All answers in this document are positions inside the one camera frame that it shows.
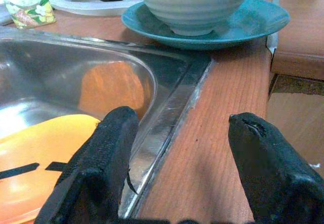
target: stainless steel sink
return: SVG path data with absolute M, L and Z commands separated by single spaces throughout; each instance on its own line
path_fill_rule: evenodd
M 198 52 L 0 28 L 0 138 L 67 114 L 102 119 L 127 105 L 141 119 L 119 214 L 139 200 L 211 66 Z

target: orange plastic lid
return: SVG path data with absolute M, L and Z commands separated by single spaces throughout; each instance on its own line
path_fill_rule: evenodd
M 61 174 L 45 168 L 67 163 L 98 122 L 88 115 L 66 115 L 0 139 L 0 172 L 39 164 L 36 170 L 0 179 L 0 223 L 35 219 Z

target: plastic bottle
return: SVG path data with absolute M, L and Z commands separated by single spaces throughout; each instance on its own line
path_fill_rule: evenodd
M 56 22 L 49 0 L 4 0 L 17 28 L 34 28 Z

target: teal plate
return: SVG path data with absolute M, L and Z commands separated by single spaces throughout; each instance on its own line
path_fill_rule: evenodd
M 144 3 L 128 8 L 121 20 L 129 29 L 168 46 L 188 50 L 214 50 L 236 46 L 244 41 L 267 36 L 289 23 L 288 12 L 273 3 L 245 0 L 232 16 L 213 31 L 201 36 L 177 35 L 158 20 Z

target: white bowl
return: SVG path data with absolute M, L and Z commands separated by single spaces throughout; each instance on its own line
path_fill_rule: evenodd
M 149 10 L 179 35 L 197 36 L 224 27 L 244 0 L 144 0 Z

